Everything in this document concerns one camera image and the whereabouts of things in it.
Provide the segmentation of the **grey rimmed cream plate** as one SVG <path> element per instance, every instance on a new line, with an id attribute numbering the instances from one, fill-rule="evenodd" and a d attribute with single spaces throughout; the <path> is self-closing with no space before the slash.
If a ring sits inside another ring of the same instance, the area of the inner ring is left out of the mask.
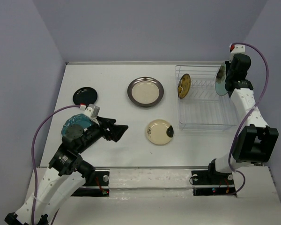
<path id="1" fill-rule="evenodd" d="M 164 96 L 163 85 L 152 77 L 139 77 L 130 82 L 128 98 L 139 107 L 149 108 L 157 105 Z"/>

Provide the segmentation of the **teal scalloped plate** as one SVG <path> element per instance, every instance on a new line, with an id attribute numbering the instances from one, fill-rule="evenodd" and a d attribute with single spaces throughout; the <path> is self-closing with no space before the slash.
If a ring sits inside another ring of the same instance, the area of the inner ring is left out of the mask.
<path id="1" fill-rule="evenodd" d="M 84 114 L 74 115 L 69 118 L 61 130 L 62 141 L 76 141 L 83 136 L 83 132 L 94 123 Z"/>

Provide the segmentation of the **yellow patterned plate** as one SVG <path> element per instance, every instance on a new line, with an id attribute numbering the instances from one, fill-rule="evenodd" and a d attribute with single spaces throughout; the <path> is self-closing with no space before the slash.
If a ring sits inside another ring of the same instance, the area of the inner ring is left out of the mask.
<path id="1" fill-rule="evenodd" d="M 177 94 L 179 99 L 183 99 L 187 96 L 191 87 L 191 77 L 189 74 L 184 74 L 179 80 L 177 86 Z"/>

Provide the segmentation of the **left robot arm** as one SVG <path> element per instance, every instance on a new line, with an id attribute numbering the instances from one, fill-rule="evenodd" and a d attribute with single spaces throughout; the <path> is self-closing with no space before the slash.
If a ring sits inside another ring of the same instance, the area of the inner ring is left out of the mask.
<path id="1" fill-rule="evenodd" d="M 69 125 L 44 176 L 36 183 L 34 193 L 20 209 L 9 213 L 5 222 L 8 225 L 47 225 L 78 188 L 94 181 L 96 169 L 83 160 L 81 154 L 100 138 L 119 141 L 126 130 L 127 125 L 102 117 L 87 128 Z"/>

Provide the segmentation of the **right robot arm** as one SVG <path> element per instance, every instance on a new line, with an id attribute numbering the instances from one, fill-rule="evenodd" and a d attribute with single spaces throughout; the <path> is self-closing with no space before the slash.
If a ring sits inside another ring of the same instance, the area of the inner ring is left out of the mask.
<path id="1" fill-rule="evenodd" d="M 279 136 L 278 130 L 268 125 L 257 106 L 253 85 L 246 78 L 250 66 L 248 55 L 236 53 L 222 64 L 216 76 L 217 94 L 229 96 L 242 121 L 229 153 L 208 165 L 206 178 L 212 184 L 240 167 L 268 162 Z"/>

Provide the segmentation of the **cream bowl with black flowers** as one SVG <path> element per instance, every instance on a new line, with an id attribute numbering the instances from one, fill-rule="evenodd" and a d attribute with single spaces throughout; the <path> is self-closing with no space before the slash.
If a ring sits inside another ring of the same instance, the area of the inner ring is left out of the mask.
<path id="1" fill-rule="evenodd" d="M 145 136 L 155 145 L 166 145 L 173 139 L 174 129 L 168 121 L 156 119 L 146 126 Z"/>

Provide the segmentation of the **light blue flower plate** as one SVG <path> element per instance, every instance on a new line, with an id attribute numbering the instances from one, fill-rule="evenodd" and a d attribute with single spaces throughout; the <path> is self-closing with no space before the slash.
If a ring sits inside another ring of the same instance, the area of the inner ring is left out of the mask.
<path id="1" fill-rule="evenodd" d="M 226 63 L 223 62 L 217 71 L 214 84 L 215 91 L 219 96 L 224 96 L 228 93 L 225 89 L 226 73 Z"/>

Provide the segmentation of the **black glossy plate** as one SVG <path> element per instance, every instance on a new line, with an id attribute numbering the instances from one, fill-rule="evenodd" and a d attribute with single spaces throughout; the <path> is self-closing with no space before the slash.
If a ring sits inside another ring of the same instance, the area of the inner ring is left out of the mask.
<path id="1" fill-rule="evenodd" d="M 98 99 L 98 93 L 91 87 L 82 87 L 73 94 L 73 103 L 75 105 L 94 104 Z"/>

